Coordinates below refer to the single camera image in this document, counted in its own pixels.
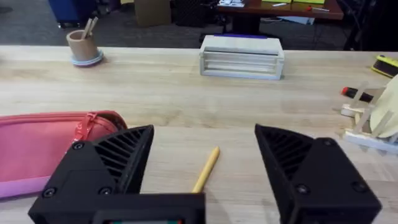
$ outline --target pencil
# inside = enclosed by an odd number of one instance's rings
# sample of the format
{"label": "pencil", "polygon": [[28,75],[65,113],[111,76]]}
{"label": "pencil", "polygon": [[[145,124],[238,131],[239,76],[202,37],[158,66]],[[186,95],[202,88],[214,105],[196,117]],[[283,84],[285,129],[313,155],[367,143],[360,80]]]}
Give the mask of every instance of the pencil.
{"label": "pencil", "polygon": [[210,175],[211,170],[213,169],[214,165],[216,164],[219,154],[220,154],[220,147],[217,146],[211,152],[210,157],[207,160],[205,167],[203,168],[195,186],[193,187],[192,193],[199,193],[202,191],[203,187],[205,186],[206,180]]}

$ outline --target black object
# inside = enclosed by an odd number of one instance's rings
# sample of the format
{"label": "black object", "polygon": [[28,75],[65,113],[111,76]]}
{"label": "black object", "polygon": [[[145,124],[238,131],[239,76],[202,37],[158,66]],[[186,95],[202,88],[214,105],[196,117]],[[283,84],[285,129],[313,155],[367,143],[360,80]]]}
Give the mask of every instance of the black object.
{"label": "black object", "polygon": [[339,145],[256,125],[281,224],[372,223],[381,204]]}
{"label": "black object", "polygon": [[397,8],[396,0],[364,0],[357,15],[361,27],[353,27],[344,50],[398,51]]}
{"label": "black object", "polygon": [[29,216],[36,224],[206,223],[204,194],[139,194],[153,137],[143,126],[74,143]]}
{"label": "black object", "polygon": [[178,26],[203,27],[205,7],[202,0],[175,0],[175,24]]}
{"label": "black object", "polygon": [[[351,87],[344,87],[341,91],[343,96],[348,96],[350,98],[354,98],[358,89],[351,88]],[[362,93],[361,97],[359,98],[360,101],[370,103],[373,100],[373,96],[367,93]]]}

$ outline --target screw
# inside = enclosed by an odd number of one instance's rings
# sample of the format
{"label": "screw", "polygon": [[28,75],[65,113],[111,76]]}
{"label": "screw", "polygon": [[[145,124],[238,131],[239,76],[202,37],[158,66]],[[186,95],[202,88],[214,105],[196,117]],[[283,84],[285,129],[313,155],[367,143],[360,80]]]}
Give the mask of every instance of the screw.
{"label": "screw", "polygon": [[50,198],[55,195],[55,192],[56,192],[55,188],[52,187],[52,188],[44,190],[42,195],[44,198]]}
{"label": "screw", "polygon": [[365,184],[358,181],[354,181],[351,184],[351,186],[358,193],[365,193],[366,191],[368,191],[368,187]]}
{"label": "screw", "polygon": [[82,142],[76,142],[76,143],[73,145],[73,149],[74,149],[74,150],[79,150],[79,149],[81,149],[84,145],[85,145],[85,144],[82,143]]}
{"label": "screw", "polygon": [[100,195],[109,195],[112,193],[112,189],[110,189],[109,187],[103,187],[98,191],[98,194]]}
{"label": "screw", "polygon": [[310,188],[303,184],[298,184],[296,186],[296,191],[300,194],[306,195],[310,193]]}
{"label": "screw", "polygon": [[333,142],[329,139],[325,140],[323,143],[327,146],[331,146],[333,144]]}

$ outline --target wooden tabletop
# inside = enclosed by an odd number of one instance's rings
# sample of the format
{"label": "wooden tabletop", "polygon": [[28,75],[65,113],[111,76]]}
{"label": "wooden tabletop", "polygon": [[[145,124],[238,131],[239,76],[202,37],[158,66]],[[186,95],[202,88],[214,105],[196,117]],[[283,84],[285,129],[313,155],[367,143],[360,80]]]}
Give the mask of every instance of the wooden tabletop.
{"label": "wooden tabletop", "polygon": [[[259,16],[303,16],[319,19],[334,19],[342,20],[344,13],[341,10],[336,0],[325,0],[324,4],[311,4],[302,2],[293,2],[285,6],[274,7],[277,2],[265,2],[261,0],[245,0],[245,6],[238,7],[224,7],[219,6],[220,12],[242,13],[242,14],[258,14]],[[329,12],[312,10],[307,8],[320,7],[329,9]]]}
{"label": "wooden tabletop", "polygon": [[[376,52],[285,51],[280,81],[204,77],[198,49],[101,48],[106,61],[76,68],[67,47],[0,47],[0,114],[116,110],[129,126],[155,125],[143,193],[189,192],[215,146],[206,184],[209,224],[279,223],[254,124],[335,138],[383,204],[375,223],[398,220],[398,156],[337,135],[351,119],[344,86],[389,79]],[[398,57],[398,53],[385,53]],[[0,223],[32,223],[34,197],[0,202]]]}

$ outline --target pink pencil case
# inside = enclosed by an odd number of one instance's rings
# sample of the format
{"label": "pink pencil case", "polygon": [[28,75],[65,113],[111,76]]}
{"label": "pink pencil case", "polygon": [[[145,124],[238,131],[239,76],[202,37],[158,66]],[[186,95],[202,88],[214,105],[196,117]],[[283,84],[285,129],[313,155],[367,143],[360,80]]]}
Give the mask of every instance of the pink pencil case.
{"label": "pink pencil case", "polygon": [[71,143],[126,128],[114,111],[0,117],[0,198],[40,192]]}

